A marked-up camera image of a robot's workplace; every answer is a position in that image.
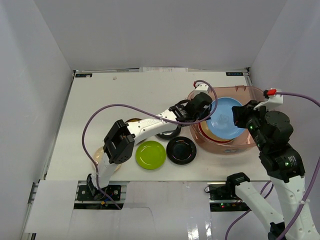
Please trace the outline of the orange plastic plate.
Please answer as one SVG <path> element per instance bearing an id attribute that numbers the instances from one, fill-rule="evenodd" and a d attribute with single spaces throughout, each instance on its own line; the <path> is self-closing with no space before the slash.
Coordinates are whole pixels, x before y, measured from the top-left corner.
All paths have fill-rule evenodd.
<path id="1" fill-rule="evenodd" d="M 233 139 L 224 139 L 221 137 L 216 136 L 215 134 L 213 134 L 211 132 L 211 130 L 209 129 L 206 121 L 202 121 L 201 123 L 198 124 L 199 130 L 200 132 L 209 140 L 216 142 L 216 143 L 229 143 L 231 142 Z"/>

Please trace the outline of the light blue plastic plate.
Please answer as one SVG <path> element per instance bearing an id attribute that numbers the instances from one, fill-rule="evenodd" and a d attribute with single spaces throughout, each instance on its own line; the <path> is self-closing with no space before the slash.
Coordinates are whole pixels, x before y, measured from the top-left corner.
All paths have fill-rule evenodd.
<path id="1" fill-rule="evenodd" d="M 206 120 L 208 129 L 212 134 L 226 140 L 239 137 L 245 129 L 235 126 L 232 107 L 241 106 L 242 104 L 234 98 L 218 98 L 214 113 L 210 116 L 210 119 Z"/>

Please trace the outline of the red teal floral plate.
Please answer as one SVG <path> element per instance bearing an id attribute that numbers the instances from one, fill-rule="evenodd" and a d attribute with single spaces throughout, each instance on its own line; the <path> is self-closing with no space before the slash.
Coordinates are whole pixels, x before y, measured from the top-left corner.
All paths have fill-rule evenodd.
<path id="1" fill-rule="evenodd" d="M 218 143 L 218 144 L 228 144 L 228 143 L 231 143 L 231 142 Z"/>

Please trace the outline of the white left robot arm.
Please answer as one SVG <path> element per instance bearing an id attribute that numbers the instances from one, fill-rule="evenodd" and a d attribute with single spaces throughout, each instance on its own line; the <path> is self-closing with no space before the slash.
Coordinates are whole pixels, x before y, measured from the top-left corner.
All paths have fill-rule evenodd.
<path id="1" fill-rule="evenodd" d="M 151 113 L 149 118 L 136 122 L 117 120 L 103 139 L 100 162 L 92 160 L 95 172 L 89 174 L 86 180 L 90 196 L 96 200 L 105 196 L 111 176 L 118 165 L 131 158 L 135 145 L 157 134 L 201 123 L 211 117 L 217 106 L 217 101 L 207 93 L 200 92 L 194 98 L 181 100 L 158 115 Z"/>

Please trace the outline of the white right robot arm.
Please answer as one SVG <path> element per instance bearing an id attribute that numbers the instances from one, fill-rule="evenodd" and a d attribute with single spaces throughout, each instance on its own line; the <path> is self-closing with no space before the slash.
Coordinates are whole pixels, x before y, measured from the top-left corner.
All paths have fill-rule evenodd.
<path id="1" fill-rule="evenodd" d="M 259 159 L 276 190 L 278 213 L 254 188 L 243 172 L 226 178 L 226 195 L 240 198 L 268 232 L 270 240 L 318 240 L 305 188 L 305 168 L 300 154 L 289 144 L 293 127 L 289 117 L 267 110 L 257 101 L 232 107 L 236 127 L 247 129 L 259 149 Z"/>

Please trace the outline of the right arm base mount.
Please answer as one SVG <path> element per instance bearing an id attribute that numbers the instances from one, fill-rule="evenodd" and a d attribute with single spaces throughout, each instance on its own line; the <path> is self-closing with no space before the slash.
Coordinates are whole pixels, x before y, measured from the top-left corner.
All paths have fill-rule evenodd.
<path id="1" fill-rule="evenodd" d="M 232 196 L 225 184 L 208 184 L 204 192 L 209 196 L 210 211 L 245 212 L 250 208 L 240 198 Z"/>

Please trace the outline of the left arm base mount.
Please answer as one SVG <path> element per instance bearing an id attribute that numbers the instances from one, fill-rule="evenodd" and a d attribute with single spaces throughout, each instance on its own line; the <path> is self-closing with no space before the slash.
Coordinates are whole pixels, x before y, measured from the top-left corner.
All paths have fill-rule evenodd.
<path id="1" fill-rule="evenodd" d="M 93 183 L 78 183 L 73 208 L 75 210 L 121 210 L 124 206 L 126 188 L 124 185 L 112 183 L 101 189 Z"/>

